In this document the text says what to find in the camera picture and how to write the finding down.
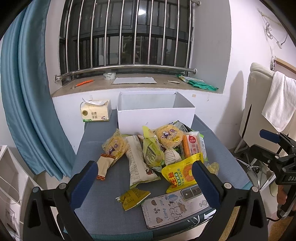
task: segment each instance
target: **stainless steel railing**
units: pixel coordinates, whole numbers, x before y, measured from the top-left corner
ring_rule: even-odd
[[[175,58],[174,58],[174,65],[168,66],[163,65],[164,62],[164,55],[165,55],[165,33],[166,33],[166,21],[167,21],[167,3],[168,1],[165,0],[165,12],[164,12],[164,28],[163,28],[163,45],[161,51],[161,64],[150,64],[150,48],[151,48],[151,34],[152,34],[152,15],[153,15],[153,3],[154,0],[151,0],[151,10],[150,10],[150,22],[149,22],[149,44],[148,44],[148,59],[147,64],[136,64],[136,37],[137,37],[137,26],[138,26],[138,13],[139,13],[139,5],[140,0],[137,0],[136,5],[136,19],[135,19],[135,32],[134,32],[134,40],[133,40],[133,64],[121,64],[121,48],[122,48],[122,27],[123,27],[123,13],[124,13],[124,4],[125,0],[122,0],[122,9],[121,9],[121,16],[120,16],[120,29],[119,29],[119,44],[118,44],[118,65],[107,65],[107,22],[108,22],[108,15],[109,15],[109,6],[110,0],[107,2],[107,9],[106,9],[106,20],[105,20],[105,31],[104,31],[104,66],[93,67],[93,26],[94,26],[94,15],[95,15],[95,8],[97,4],[97,0],[94,1],[94,7],[91,16],[91,37],[90,37],[90,68],[87,69],[80,69],[80,56],[79,56],[79,38],[80,38],[80,26],[81,26],[81,16],[83,10],[84,0],[82,0],[80,14],[79,14],[79,22],[78,22],[78,35],[77,35],[77,65],[78,70],[76,71],[69,71],[69,59],[68,59],[68,41],[69,41],[69,22],[70,22],[70,15],[73,6],[73,0],[70,2],[68,16],[67,16],[67,24],[66,24],[66,43],[65,43],[65,51],[66,51],[66,72],[65,74],[55,76],[55,81],[66,79],[70,76],[74,76],[77,74],[89,73],[89,72],[98,72],[98,71],[111,71],[111,70],[120,70],[120,69],[134,69],[134,68],[144,68],[144,69],[162,69],[168,70],[172,72],[192,72],[196,73],[196,69],[189,68],[189,57],[190,57],[190,50],[191,50],[191,41],[192,41],[192,15],[193,15],[193,8],[192,4],[197,3],[196,0],[189,0],[189,36],[188,36],[188,44],[187,44],[187,55],[186,55],[186,65],[185,67],[178,67],[176,66],[177,63],[177,52],[178,52],[178,39],[179,39],[179,28],[180,28],[180,0],[178,1],[178,11],[177,11],[177,34],[176,34],[176,47],[175,47]]]

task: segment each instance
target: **wall outlet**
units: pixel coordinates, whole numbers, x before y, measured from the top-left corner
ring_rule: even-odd
[[[10,208],[6,208],[5,209],[5,215],[6,215],[6,219],[7,222],[14,227],[15,226],[15,213],[13,210],[11,210]]]

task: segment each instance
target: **white cardboard box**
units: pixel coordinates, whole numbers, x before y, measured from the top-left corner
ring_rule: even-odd
[[[156,129],[173,121],[191,127],[194,105],[175,91],[120,92],[117,102],[121,134],[143,134],[142,126]]]

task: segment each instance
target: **snack bag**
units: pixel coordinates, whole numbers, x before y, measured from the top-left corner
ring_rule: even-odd
[[[106,154],[114,156],[115,160],[112,162],[111,166],[117,162],[117,160],[124,155],[128,149],[128,145],[124,138],[121,136],[118,129],[116,129],[113,136],[106,140],[102,145],[103,150]]]
[[[182,161],[181,156],[174,149],[167,149],[165,150],[164,154],[166,166]]]
[[[176,147],[183,139],[183,132],[173,125],[161,126],[155,129],[154,133],[166,149]]]
[[[184,135],[182,140],[182,156],[186,159],[194,154],[200,153],[200,140],[197,135]]]
[[[101,154],[99,160],[97,161],[98,164],[98,176],[96,177],[98,180],[105,181],[106,173],[108,168],[114,162],[115,157],[107,154]]]
[[[143,126],[143,154],[148,167],[160,167],[164,164],[164,153],[160,148],[157,136],[147,127]]]
[[[126,193],[117,197],[116,200],[122,203],[122,207],[125,211],[141,204],[141,202],[150,195],[149,191],[143,191],[138,188],[132,188]]]
[[[209,165],[209,160],[207,158],[207,152],[205,150],[205,142],[204,142],[204,136],[199,131],[191,131],[189,132],[191,135],[195,135],[199,138],[199,144],[202,152],[202,157],[204,159],[204,165],[207,167]]]
[[[196,184],[191,171],[192,164],[195,161],[201,161],[203,163],[202,153],[197,153],[183,161],[166,166],[162,169],[162,175],[172,184],[169,186],[166,193],[178,191]]]
[[[175,127],[177,127],[179,130],[181,130],[181,131],[183,131],[185,133],[192,131],[191,128],[189,128],[188,126],[184,125],[180,121],[174,121],[174,122],[172,122],[170,124],[173,125],[173,126],[175,126]]]
[[[160,177],[144,163],[141,143],[137,136],[124,136],[128,144],[126,156],[129,161],[130,169],[130,189],[137,186],[139,183],[148,183],[159,180]]]

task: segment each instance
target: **gray table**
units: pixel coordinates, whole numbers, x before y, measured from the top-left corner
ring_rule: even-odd
[[[104,153],[102,144],[113,135],[117,128],[117,111],[113,110],[110,121],[90,122],[85,125],[84,135],[79,145],[72,176],[79,173],[89,160],[97,161]],[[218,177],[222,182],[230,182],[236,188],[249,188],[250,180],[227,148],[215,134],[197,117],[194,117],[192,129],[204,135],[209,163],[220,165]],[[124,155],[108,169],[106,180],[95,180],[82,206],[75,210],[86,230],[96,240],[151,240],[160,236],[182,232],[193,224],[187,219],[155,229],[148,229],[140,206],[124,211],[121,203],[115,200],[129,189],[128,159]],[[169,182],[163,177],[151,183],[142,183],[137,187],[151,192],[149,197],[165,194]]]

